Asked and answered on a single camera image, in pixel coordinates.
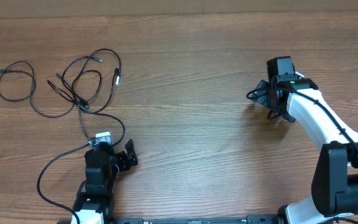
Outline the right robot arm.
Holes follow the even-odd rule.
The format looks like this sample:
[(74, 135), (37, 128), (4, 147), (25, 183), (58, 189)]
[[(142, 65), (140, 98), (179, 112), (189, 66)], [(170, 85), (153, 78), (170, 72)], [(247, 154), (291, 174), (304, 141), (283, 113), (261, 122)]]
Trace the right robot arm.
[(268, 79), (247, 98), (266, 107), (268, 119), (299, 122), (319, 151), (311, 194), (284, 205), (268, 223), (353, 223), (358, 215), (358, 133), (329, 107), (317, 84), (296, 71), (289, 56), (267, 61)]

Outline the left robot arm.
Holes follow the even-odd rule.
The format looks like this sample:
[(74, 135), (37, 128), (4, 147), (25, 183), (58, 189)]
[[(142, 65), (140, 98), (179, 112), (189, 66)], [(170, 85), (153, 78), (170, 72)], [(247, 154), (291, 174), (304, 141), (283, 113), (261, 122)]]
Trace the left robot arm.
[(109, 223), (113, 221), (114, 188), (118, 175), (138, 164), (133, 140), (125, 150), (114, 152), (112, 144), (103, 138), (89, 140), (85, 153), (86, 180), (78, 189), (73, 205), (72, 223)]

